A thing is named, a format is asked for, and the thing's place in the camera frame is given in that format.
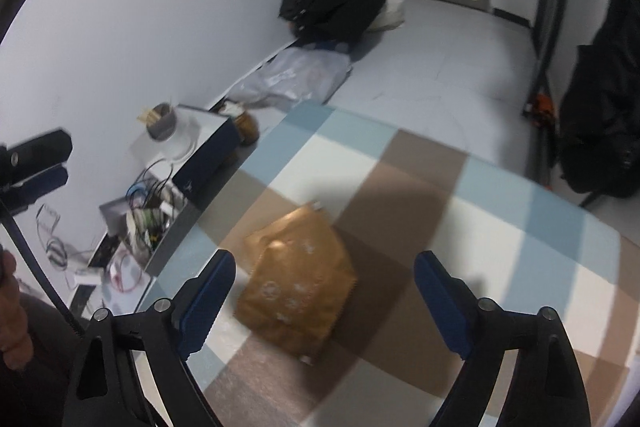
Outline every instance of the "human hand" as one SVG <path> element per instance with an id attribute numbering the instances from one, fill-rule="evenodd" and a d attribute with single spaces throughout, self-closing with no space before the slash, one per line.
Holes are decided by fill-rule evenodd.
<path id="1" fill-rule="evenodd" d="M 6 367 L 15 371 L 33 358 L 33 344 L 27 330 L 27 313 L 20 305 L 14 256 L 0 252 L 0 263 L 4 271 L 0 281 L 0 351 Z"/>

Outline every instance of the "white floor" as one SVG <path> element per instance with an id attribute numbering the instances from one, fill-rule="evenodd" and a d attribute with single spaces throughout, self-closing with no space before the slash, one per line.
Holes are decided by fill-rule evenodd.
<path id="1" fill-rule="evenodd" d="M 524 174 L 520 117 L 535 54 L 529 30 L 435 0 L 405 0 L 406 22 L 367 35 L 330 104 Z"/>

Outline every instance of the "black bag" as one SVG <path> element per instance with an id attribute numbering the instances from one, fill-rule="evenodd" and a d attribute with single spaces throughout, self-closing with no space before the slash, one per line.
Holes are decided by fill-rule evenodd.
<path id="1" fill-rule="evenodd" d="M 559 155 L 575 192 L 627 198 L 640 189 L 640 15 L 631 0 L 611 0 L 593 44 L 578 47 Z"/>
<path id="2" fill-rule="evenodd" d="M 386 0 L 282 0 L 280 17 L 306 42 L 356 42 Z"/>

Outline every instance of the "tablecloth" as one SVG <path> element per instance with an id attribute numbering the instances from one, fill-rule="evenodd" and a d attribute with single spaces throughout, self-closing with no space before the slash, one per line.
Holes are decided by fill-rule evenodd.
<path id="1" fill-rule="evenodd" d="M 233 318 L 250 271 L 243 239 L 319 201 L 358 285 L 318 362 L 309 366 Z M 386 124 L 302 103 L 241 166 L 145 297 L 172 297 L 216 248 L 236 283 L 188 365 L 226 427 L 424 427 L 461 360 L 442 341 L 412 280 L 433 250 L 476 296 L 504 309 L 561 315 L 594 426 L 614 406 L 636 353 L 640 250 L 548 190 Z M 507 353 L 484 426 L 499 415 L 516 357 Z"/>

